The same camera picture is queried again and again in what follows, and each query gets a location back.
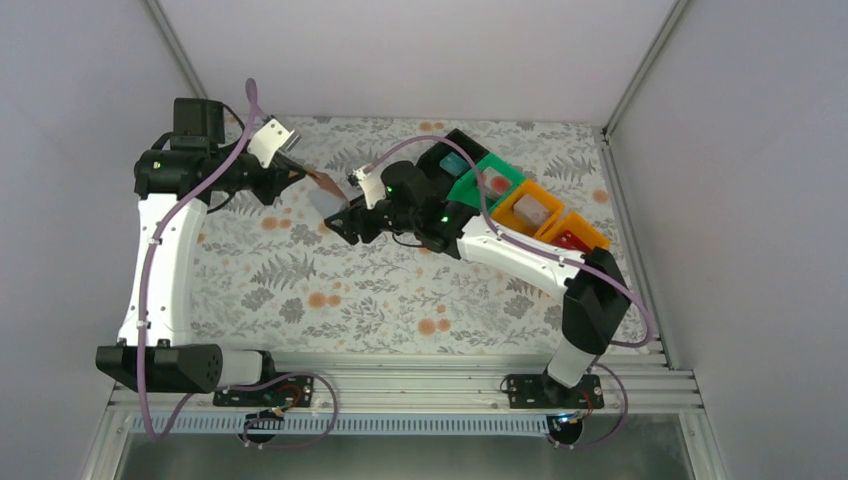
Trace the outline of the brown leather card holder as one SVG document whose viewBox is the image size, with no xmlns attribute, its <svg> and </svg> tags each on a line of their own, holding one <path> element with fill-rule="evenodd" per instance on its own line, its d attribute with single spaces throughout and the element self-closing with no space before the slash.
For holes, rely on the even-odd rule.
<svg viewBox="0 0 848 480">
<path fill-rule="evenodd" d="M 316 188 L 307 193 L 313 207 L 322 218 L 333 216 L 349 206 L 349 199 L 338 184 L 325 172 L 303 166 L 305 176 L 310 178 Z"/>
</svg>

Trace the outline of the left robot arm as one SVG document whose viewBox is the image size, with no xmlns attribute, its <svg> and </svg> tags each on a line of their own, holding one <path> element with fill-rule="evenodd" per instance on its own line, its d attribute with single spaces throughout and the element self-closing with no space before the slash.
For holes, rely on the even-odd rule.
<svg viewBox="0 0 848 480">
<path fill-rule="evenodd" d="M 125 320 L 113 345 L 98 348 L 98 370 L 142 393 L 210 393 L 238 385 L 255 405 L 270 402 L 278 377 L 267 353 L 201 344 L 191 332 L 190 283 L 197 238 L 213 194 L 246 191 L 272 205 L 303 179 L 286 157 L 298 134 L 272 116 L 226 141 L 219 101 L 178 98 L 173 124 L 135 163 L 140 238 Z"/>
</svg>

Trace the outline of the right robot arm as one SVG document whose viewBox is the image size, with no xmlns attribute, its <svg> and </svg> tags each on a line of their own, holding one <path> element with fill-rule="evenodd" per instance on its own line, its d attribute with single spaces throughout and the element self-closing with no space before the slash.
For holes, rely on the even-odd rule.
<svg viewBox="0 0 848 480">
<path fill-rule="evenodd" d="M 487 221 L 479 209 L 448 200 L 446 191 L 409 161 L 381 173 L 360 169 L 351 179 L 361 195 L 324 220 L 347 243 L 408 233 L 428 251 L 493 267 L 560 300 L 562 339 L 545 368 L 541 391 L 555 407 L 578 397 L 579 381 L 607 351 L 631 305 L 607 250 L 562 249 L 510 232 Z"/>
</svg>

